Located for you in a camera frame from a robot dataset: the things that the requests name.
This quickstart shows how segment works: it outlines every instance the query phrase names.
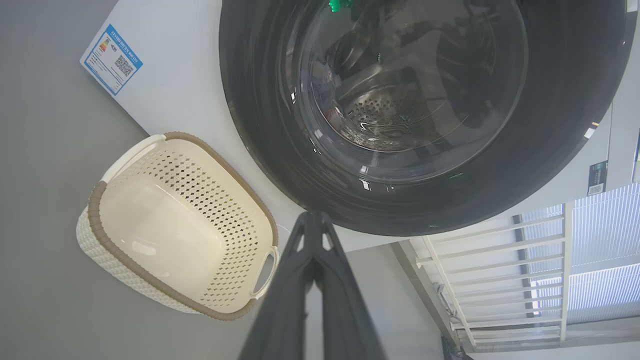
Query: washing machine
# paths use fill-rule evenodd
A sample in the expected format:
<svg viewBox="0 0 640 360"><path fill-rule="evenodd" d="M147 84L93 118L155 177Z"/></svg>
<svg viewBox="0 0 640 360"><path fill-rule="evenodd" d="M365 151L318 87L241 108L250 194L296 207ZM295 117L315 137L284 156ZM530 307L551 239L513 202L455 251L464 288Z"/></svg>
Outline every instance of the washing machine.
<svg viewBox="0 0 640 360"><path fill-rule="evenodd" d="M218 151L281 241L323 210L355 250L629 184L636 17L637 0L120 0L80 62L150 134Z"/></svg>

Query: gray floor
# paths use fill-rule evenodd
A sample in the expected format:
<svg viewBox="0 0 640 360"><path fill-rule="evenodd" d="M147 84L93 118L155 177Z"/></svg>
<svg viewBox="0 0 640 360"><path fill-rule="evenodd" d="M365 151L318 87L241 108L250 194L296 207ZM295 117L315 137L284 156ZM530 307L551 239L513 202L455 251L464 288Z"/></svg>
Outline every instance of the gray floor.
<svg viewBox="0 0 640 360"><path fill-rule="evenodd" d="M115 3L0 3L0 359L235 359L255 312L218 322L168 309L77 246L94 184L147 135L78 64ZM389 358L441 359L391 250L349 258Z"/></svg>

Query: laundry basket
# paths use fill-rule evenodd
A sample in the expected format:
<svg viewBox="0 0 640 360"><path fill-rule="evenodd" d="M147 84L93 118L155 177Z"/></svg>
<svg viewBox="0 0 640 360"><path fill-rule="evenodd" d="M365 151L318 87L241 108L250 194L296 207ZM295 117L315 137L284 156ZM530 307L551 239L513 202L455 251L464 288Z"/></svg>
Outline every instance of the laundry basket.
<svg viewBox="0 0 640 360"><path fill-rule="evenodd" d="M87 255L132 289L219 320L249 312L278 264L265 205L205 142L185 133L151 136L112 165L76 235ZM254 291L269 256L271 273Z"/></svg>

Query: basket handle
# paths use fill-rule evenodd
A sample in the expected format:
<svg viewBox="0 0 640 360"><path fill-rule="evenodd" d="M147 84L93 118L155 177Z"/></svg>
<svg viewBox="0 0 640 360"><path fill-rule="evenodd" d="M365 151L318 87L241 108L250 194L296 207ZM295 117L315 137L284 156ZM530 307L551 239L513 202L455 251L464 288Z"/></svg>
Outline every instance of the basket handle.
<svg viewBox="0 0 640 360"><path fill-rule="evenodd" d="M258 278L260 277L260 273L262 273L262 267L264 267L264 263L266 262L269 254L273 255L273 266L271 267L271 273L269 274L267 281L264 282L264 285L262 285L262 287L258 291L254 293L253 290L251 290L251 292L249 292L249 295L254 299L259 299L262 296L264 296L264 294L267 293L267 290L269 290L269 285L273 280L273 275L276 273L276 269L278 268L278 262L280 261L280 254L278 253L278 248L275 246L272 246L269 248L269 251L267 251L267 253L264 255L264 259L262 260L262 266L260 267L260 271L258 271L258 274L255 277L253 288L255 288L255 285L258 283Z"/></svg>
<svg viewBox="0 0 640 360"><path fill-rule="evenodd" d="M128 167L127 165L132 160L134 160L137 155L142 156L148 153L156 142L164 141L165 139L166 139L166 136L160 134L160 135L150 136L142 140L141 142L137 143L136 145L134 145L134 147L129 149L127 152L125 152L120 157L120 159L118 159L113 165L111 165L111 167L109 167L109 170L107 170L107 172L105 172L104 175L102 176L101 181L104 181L105 183L109 183L114 177L116 177L119 173L121 173L123 169L127 168Z"/></svg>

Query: washing machine door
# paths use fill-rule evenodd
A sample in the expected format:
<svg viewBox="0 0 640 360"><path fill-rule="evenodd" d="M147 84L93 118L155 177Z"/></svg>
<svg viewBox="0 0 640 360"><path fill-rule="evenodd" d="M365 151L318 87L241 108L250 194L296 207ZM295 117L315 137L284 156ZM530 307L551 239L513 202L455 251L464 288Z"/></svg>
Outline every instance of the washing machine door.
<svg viewBox="0 0 640 360"><path fill-rule="evenodd" d="M625 0L233 0L220 67L281 191L365 233L492 217L541 188L610 105Z"/></svg>

